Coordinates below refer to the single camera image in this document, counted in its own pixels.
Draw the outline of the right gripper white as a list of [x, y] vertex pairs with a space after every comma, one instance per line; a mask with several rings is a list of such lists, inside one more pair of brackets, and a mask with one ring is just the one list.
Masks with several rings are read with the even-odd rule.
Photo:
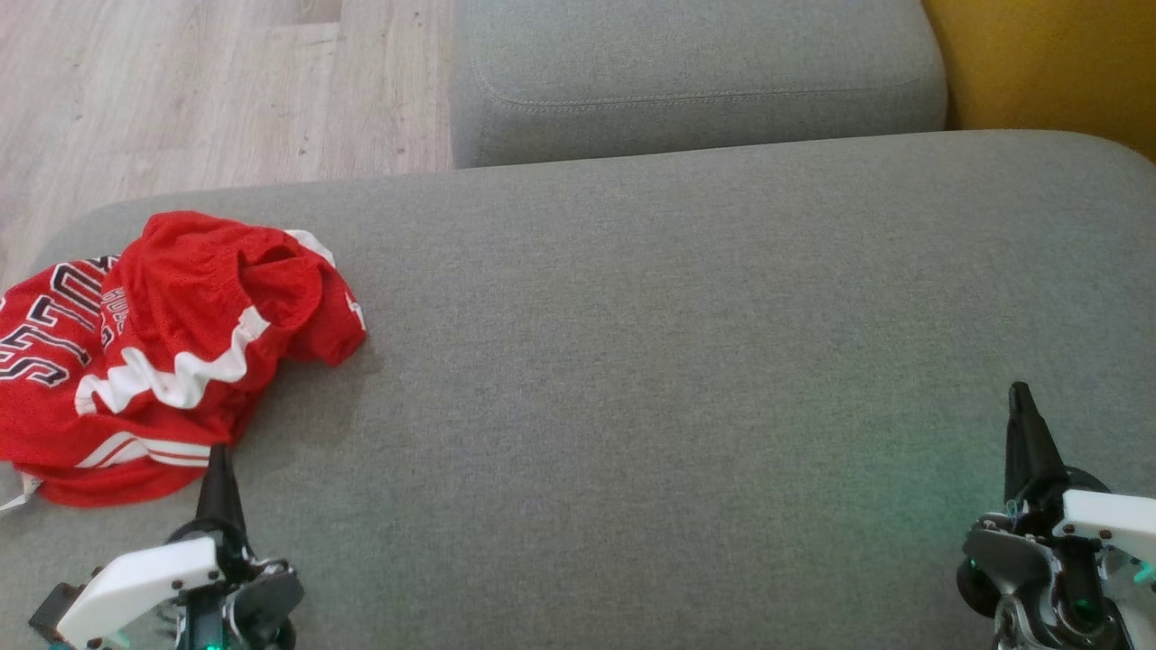
[[991, 649], [1151, 649], [1153, 498], [1069, 486], [1025, 382], [1008, 391], [1003, 514], [975, 520], [962, 600]]

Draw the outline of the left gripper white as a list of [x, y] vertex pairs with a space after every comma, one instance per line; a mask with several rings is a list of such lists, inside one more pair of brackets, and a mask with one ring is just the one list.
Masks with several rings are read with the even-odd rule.
[[114, 557], [62, 610], [57, 637], [79, 649], [110, 641], [150, 612], [172, 621], [176, 649], [294, 649], [292, 610], [304, 585], [284, 559], [259, 559], [247, 542], [230, 449], [216, 444], [200, 486], [198, 532]]

